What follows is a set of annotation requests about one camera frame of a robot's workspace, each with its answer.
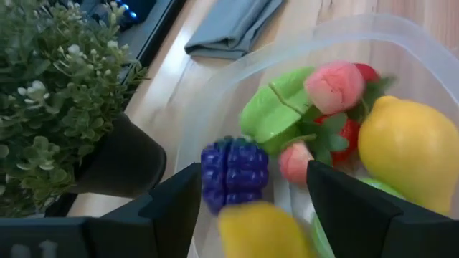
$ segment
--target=wooden table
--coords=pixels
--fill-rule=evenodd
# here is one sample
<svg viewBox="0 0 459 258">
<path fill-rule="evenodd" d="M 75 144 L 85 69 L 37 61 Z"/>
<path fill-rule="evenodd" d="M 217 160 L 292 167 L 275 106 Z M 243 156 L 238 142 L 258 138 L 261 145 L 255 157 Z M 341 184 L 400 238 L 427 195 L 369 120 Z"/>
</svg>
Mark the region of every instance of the wooden table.
<svg viewBox="0 0 459 258">
<path fill-rule="evenodd" d="M 164 179 L 174 173 L 181 119 L 187 103 L 199 94 L 200 87 L 215 72 L 230 63 L 221 59 L 190 58 L 184 52 L 184 45 L 214 2 L 188 0 L 151 63 L 148 72 L 151 80 L 140 85 L 126 110 L 137 126 L 166 149 L 168 164 Z M 266 28 L 256 49 L 289 34 L 299 34 L 321 22 L 372 12 L 411 19 L 446 47 L 453 48 L 459 44 L 458 10 L 457 0 L 288 0 Z M 102 216 L 127 201 L 82 194 L 70 216 Z"/>
</svg>

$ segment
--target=strawberry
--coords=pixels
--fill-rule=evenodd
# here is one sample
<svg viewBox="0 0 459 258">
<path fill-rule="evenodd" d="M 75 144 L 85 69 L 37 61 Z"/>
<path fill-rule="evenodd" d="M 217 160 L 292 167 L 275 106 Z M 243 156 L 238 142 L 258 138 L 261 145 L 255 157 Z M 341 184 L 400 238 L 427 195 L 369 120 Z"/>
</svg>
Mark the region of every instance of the strawberry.
<svg viewBox="0 0 459 258">
<path fill-rule="evenodd" d="M 357 69 L 359 69 L 365 82 L 376 82 L 377 80 L 381 79 L 378 72 L 373 69 L 373 67 L 362 63 L 354 63 L 354 65 L 357 67 Z"/>
<path fill-rule="evenodd" d="M 323 115 L 319 118 L 316 118 L 314 122 L 318 123 L 319 125 L 322 125 L 324 120 L 329 117 L 330 115 Z M 347 148 L 345 148 L 344 150 L 331 151 L 331 160 L 332 160 L 333 166 L 335 166 L 337 163 L 340 163 L 348 159 L 349 156 L 351 156 L 351 154 L 357 149 L 357 141 L 359 139 L 359 129 L 360 129 L 360 124 L 358 124 L 354 120 L 346 118 L 346 122 L 344 123 L 344 126 L 342 127 L 341 131 L 339 131 L 338 134 L 342 138 L 345 138 L 349 144 Z"/>
</svg>

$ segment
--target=yellow lemon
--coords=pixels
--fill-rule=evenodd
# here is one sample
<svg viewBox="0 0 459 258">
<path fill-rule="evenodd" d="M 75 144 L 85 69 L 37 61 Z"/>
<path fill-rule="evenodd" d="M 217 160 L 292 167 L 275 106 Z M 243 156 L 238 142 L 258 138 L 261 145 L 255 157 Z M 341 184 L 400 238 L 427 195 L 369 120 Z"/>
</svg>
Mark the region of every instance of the yellow lemon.
<svg viewBox="0 0 459 258">
<path fill-rule="evenodd" d="M 359 132 L 368 172 L 408 201 L 448 215 L 459 174 L 459 132 L 436 109 L 379 98 Z"/>
<path fill-rule="evenodd" d="M 219 214 L 225 258 L 311 258 L 301 226 L 282 209 L 263 201 L 227 206 Z"/>
</svg>

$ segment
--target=gray cloth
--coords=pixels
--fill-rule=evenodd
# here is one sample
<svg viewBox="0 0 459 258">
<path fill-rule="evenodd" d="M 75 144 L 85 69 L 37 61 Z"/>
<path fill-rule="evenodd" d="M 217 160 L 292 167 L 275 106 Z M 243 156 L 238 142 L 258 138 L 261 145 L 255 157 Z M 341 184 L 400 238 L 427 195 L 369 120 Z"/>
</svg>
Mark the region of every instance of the gray cloth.
<svg viewBox="0 0 459 258">
<path fill-rule="evenodd" d="M 218 0 L 185 45 L 191 56 L 246 55 L 283 0 Z"/>
</svg>

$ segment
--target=clear plastic container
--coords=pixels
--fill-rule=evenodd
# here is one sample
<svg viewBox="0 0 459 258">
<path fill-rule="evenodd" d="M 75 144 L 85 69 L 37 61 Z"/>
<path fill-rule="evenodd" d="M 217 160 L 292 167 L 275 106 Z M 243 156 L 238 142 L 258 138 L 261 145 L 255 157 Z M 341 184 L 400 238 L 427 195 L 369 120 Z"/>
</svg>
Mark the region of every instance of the clear plastic container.
<svg viewBox="0 0 459 258">
<path fill-rule="evenodd" d="M 388 94 L 437 108 L 459 125 L 458 59 L 406 19 L 388 14 L 352 16 L 274 42 L 213 76 L 184 118 L 186 130 L 176 171 L 199 161 L 206 144 L 225 135 L 241 135 L 238 116 L 258 87 L 295 68 L 337 59 L 365 62 L 381 73 L 396 74 L 399 80 Z M 289 186 L 276 164 L 271 167 L 267 198 L 309 220 L 312 207 L 307 191 Z M 454 217 L 458 217 L 458 209 L 459 205 L 453 207 Z M 201 205 L 189 257 L 224 257 L 216 219 L 205 203 Z"/>
</svg>

